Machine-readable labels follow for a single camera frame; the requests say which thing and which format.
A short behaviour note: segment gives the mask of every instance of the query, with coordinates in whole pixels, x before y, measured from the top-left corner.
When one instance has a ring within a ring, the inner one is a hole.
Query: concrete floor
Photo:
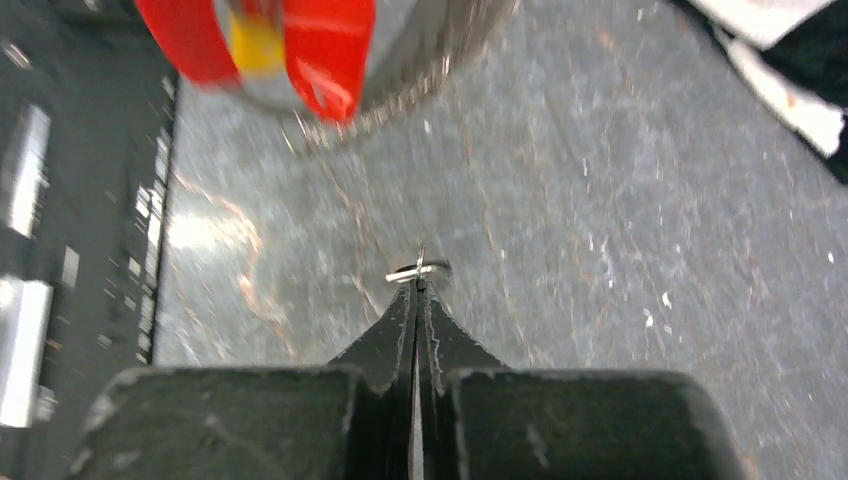
[[[325,362],[424,242],[510,366],[688,372],[751,478],[848,471],[848,191],[671,5],[525,0],[338,153],[188,87],[178,121],[156,363]]]

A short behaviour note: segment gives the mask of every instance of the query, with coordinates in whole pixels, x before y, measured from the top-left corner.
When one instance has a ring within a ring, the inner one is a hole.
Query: black fabric
[[[761,56],[796,85],[848,108],[848,0],[835,0]]]

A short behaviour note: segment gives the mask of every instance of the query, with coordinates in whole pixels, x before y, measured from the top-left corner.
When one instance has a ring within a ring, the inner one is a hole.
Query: white fabric
[[[834,0],[690,0],[750,45],[766,50]]]
[[[766,65],[745,42],[719,35],[730,61],[781,120],[822,155],[829,157],[839,149],[839,135],[845,128],[842,110],[818,96],[801,90]]]

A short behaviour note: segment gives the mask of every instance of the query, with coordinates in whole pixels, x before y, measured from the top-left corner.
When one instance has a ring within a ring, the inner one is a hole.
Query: red handle
[[[239,83],[212,0],[136,0],[136,5],[165,56],[191,82]]]
[[[345,122],[356,112],[375,0],[283,0],[286,70],[319,117]]]

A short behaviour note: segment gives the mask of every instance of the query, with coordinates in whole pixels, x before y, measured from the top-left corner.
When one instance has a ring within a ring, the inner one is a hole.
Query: yellow part
[[[263,17],[230,15],[230,54],[243,74],[285,70],[283,34]]]

